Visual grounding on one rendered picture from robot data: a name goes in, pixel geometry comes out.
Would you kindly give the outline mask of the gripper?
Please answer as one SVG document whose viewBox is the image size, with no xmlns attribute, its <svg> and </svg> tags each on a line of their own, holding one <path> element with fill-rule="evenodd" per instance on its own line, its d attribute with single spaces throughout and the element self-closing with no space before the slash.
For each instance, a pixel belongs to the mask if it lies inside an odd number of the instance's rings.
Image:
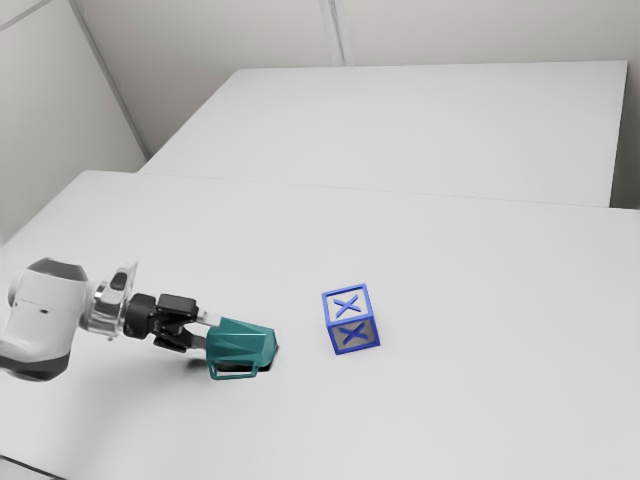
<svg viewBox="0 0 640 480">
<path fill-rule="evenodd" d="M 206 349 L 206 339 L 194 335 L 184 322 L 156 321 L 151 327 L 152 316 L 157 310 L 163 315 L 198 323 L 217 326 L 222 316 L 216 312 L 201 308 L 195 299 L 161 294 L 156 304 L 153 296 L 137 293 L 127 305 L 124 316 L 123 333 L 125 336 L 144 340 L 152 329 L 153 345 L 170 351 L 185 353 L 189 349 Z"/>
</svg>

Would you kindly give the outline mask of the teal faceted mug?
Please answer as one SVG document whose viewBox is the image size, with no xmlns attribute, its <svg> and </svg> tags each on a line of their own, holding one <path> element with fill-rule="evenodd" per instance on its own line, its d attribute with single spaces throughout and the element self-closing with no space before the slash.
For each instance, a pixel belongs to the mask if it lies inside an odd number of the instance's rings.
<svg viewBox="0 0 640 480">
<path fill-rule="evenodd" d="M 209 329 L 205 341 L 213 380 L 253 378 L 270 369 L 277 350 L 273 329 L 225 317 Z"/>
</svg>

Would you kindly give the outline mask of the blue letter block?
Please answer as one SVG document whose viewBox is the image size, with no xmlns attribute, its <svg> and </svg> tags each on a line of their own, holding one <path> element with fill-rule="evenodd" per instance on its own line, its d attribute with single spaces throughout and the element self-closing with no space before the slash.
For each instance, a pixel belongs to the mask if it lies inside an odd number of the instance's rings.
<svg viewBox="0 0 640 480">
<path fill-rule="evenodd" d="M 336 355 L 380 345 L 374 311 L 365 284 L 322 294 L 325 325 Z"/>
</svg>

